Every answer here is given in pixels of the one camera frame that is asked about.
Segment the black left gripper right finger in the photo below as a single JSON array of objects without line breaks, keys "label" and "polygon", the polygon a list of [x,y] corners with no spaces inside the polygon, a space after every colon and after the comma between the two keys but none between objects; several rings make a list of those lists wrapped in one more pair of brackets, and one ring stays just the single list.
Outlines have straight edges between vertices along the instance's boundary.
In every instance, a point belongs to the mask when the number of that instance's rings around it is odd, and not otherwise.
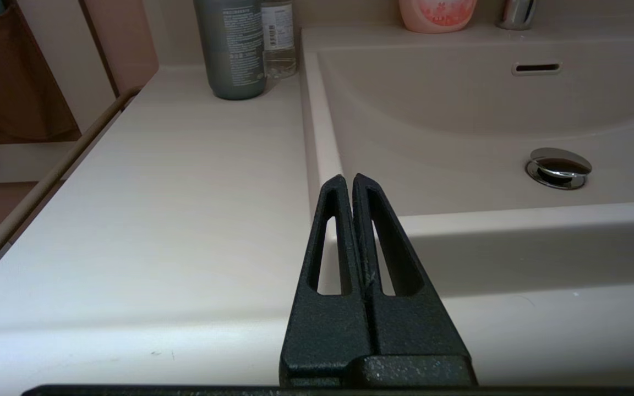
[{"label": "black left gripper right finger", "polygon": [[383,188],[357,174],[354,227],[378,354],[470,356]]}]

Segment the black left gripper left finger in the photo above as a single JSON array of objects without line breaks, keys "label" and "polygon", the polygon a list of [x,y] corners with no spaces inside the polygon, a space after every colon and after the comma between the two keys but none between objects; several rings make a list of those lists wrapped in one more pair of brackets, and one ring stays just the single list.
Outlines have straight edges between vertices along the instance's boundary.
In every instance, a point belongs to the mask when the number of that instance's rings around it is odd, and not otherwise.
[{"label": "black left gripper left finger", "polygon": [[[319,293],[330,218],[336,223],[339,295]],[[320,188],[280,353],[280,385],[345,387],[352,361],[372,352],[347,183],[344,176],[336,175]]]}]

